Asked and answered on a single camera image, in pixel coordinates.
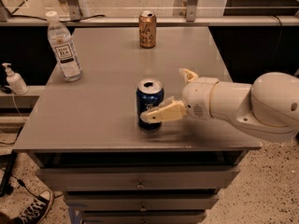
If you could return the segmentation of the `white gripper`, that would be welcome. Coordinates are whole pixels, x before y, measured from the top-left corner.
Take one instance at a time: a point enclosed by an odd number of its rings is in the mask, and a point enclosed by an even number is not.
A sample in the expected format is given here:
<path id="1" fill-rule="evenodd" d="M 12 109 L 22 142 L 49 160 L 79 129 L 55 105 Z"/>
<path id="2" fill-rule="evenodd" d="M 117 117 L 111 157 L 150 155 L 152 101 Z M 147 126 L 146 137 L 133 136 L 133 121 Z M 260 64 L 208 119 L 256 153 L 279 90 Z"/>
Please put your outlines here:
<path id="1" fill-rule="evenodd" d="M 219 80 L 198 77 L 187 68 L 179 68 L 178 72 L 187 84 L 182 91 L 182 100 L 176 100 L 173 96 L 165 99 L 159 105 L 142 112 L 142 121 L 149 124 L 175 121 L 183 119 L 187 113 L 195 119 L 211 119 L 210 96 Z"/>

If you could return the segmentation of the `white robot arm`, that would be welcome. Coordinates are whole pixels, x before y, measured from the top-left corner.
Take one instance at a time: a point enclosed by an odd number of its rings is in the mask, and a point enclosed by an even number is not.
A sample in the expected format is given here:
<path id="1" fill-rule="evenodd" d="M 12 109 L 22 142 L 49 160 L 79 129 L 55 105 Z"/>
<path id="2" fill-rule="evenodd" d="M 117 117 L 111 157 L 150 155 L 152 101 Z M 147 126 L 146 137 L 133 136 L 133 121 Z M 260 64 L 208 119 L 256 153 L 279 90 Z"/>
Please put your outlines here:
<path id="1" fill-rule="evenodd" d="M 239 131 L 270 142 L 285 142 L 299 133 L 299 79 L 272 72 L 254 83 L 224 82 L 200 77 L 181 68 L 185 87 L 181 98 L 172 97 L 141 113 L 147 123 L 183 119 L 220 119 Z"/>

